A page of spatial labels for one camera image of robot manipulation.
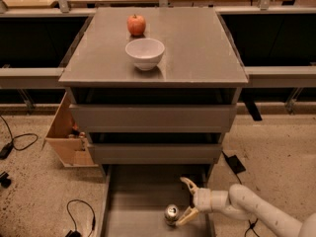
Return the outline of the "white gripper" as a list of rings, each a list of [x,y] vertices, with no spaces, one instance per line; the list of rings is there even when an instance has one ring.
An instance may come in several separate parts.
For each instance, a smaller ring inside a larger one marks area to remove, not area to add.
[[[211,213],[215,211],[223,211],[229,205],[229,197],[227,191],[212,191],[210,189],[201,188],[189,178],[181,177],[189,192],[194,195],[195,207],[188,207],[185,212],[176,221],[176,226],[184,226],[194,220],[200,212]]]

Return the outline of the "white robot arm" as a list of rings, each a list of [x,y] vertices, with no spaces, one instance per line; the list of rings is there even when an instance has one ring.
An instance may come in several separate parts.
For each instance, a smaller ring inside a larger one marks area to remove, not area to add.
[[[277,237],[316,237],[316,214],[300,222],[267,201],[257,196],[246,186],[232,185],[228,191],[212,191],[199,188],[186,177],[180,180],[188,186],[193,195],[193,207],[188,207],[176,221],[183,226],[194,220],[199,213],[220,212],[237,220],[249,220],[255,216]]]

